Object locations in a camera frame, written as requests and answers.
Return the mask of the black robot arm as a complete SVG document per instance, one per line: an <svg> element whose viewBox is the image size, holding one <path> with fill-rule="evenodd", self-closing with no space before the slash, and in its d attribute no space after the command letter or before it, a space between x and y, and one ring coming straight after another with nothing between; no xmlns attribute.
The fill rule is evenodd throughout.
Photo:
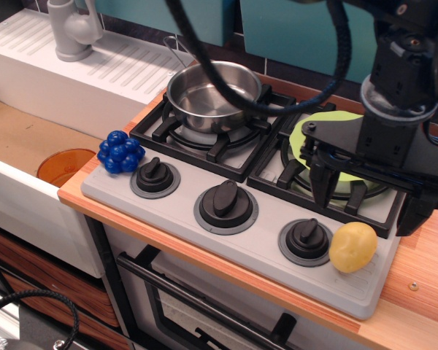
<svg viewBox="0 0 438 350"><path fill-rule="evenodd" d="M341 173L401 191L397 235L438 210L438 1L355 1L374 18L377 52L361 85L364 116L306 122L301 157L315 203L326 207Z"/></svg>

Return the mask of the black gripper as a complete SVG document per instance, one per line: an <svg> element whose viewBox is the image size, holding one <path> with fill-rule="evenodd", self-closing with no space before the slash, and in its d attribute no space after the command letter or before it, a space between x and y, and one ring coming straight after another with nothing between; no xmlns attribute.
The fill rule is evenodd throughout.
<svg viewBox="0 0 438 350"><path fill-rule="evenodd" d="M310 167L315 203L329 205L346 173L408 193L396 236L410 236L438 210L438 147L421 125L388 125L365 116L350 121L306 122L301 157Z"/></svg>

